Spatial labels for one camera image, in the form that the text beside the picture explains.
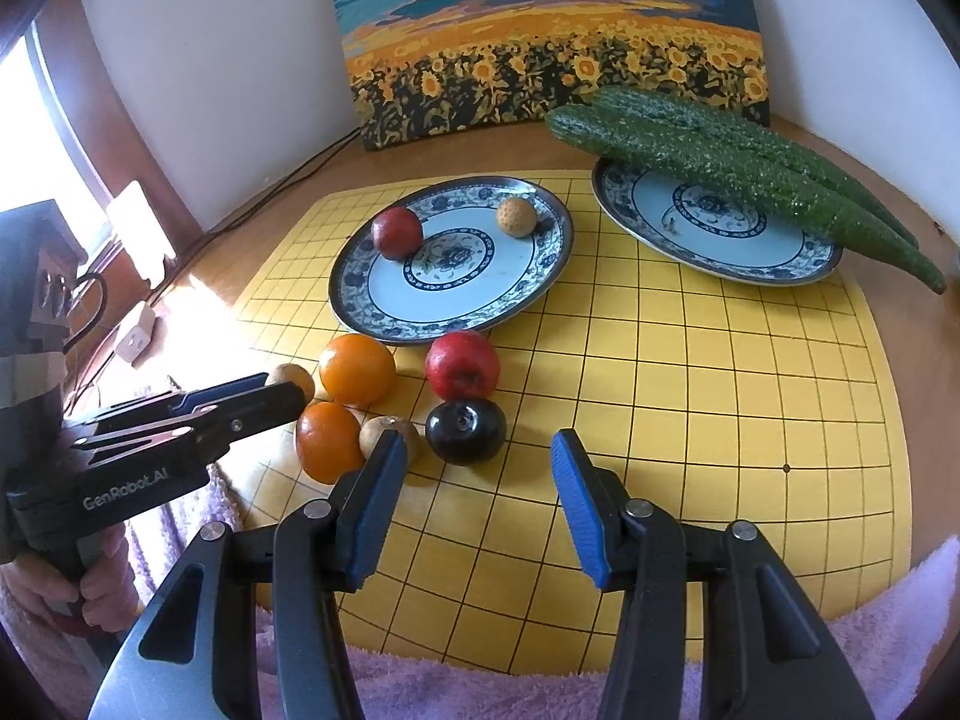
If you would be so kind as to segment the left hand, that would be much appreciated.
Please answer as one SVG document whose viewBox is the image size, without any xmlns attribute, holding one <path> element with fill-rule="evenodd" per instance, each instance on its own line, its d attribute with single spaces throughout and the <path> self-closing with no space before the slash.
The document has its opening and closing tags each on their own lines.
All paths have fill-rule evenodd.
<svg viewBox="0 0 960 720">
<path fill-rule="evenodd" d="M 88 626 L 104 632 L 125 632 L 139 616 L 140 598 L 128 564 L 125 525 L 101 533 L 101 557 L 78 582 L 70 582 L 32 551 L 21 551 L 2 567 L 2 577 L 14 600 L 34 614 L 49 617 L 52 603 L 82 603 Z"/>
</svg>

